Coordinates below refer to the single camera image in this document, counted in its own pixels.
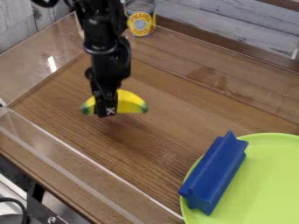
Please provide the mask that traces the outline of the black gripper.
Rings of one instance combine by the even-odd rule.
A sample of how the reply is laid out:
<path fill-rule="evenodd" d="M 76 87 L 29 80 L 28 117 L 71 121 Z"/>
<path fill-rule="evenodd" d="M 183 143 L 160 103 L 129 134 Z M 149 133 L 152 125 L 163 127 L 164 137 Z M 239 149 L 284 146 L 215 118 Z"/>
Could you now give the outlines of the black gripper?
<path fill-rule="evenodd" d="M 96 100 L 96 114 L 109 117 L 117 113 L 117 89 L 131 76 L 131 44 L 127 37 L 120 36 L 104 42 L 87 38 L 83 46 L 91 57 L 85 76 Z"/>

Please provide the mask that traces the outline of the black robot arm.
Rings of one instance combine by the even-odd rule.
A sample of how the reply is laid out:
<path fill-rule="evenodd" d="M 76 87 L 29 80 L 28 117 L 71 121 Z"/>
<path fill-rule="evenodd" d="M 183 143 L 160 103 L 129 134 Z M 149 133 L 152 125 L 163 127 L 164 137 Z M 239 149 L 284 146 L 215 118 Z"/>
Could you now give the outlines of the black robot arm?
<path fill-rule="evenodd" d="M 117 90 L 131 75 L 131 45 L 124 31 L 127 16 L 119 0 L 63 0 L 75 10 L 83 30 L 83 48 L 91 57 L 85 70 L 95 104 L 92 112 L 99 117 L 117 114 Z"/>

